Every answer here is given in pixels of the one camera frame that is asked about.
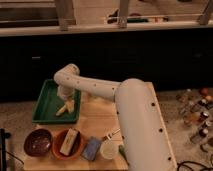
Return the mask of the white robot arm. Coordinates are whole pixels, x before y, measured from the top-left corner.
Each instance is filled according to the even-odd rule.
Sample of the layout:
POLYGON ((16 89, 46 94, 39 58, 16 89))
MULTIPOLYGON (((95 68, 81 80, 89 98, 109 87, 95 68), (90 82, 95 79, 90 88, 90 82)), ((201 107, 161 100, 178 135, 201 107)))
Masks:
POLYGON ((175 171, 177 164, 159 104, 146 82, 135 78, 115 82, 82 77, 75 64, 57 71, 54 81, 63 100, 74 88, 115 103, 128 171, 175 171))

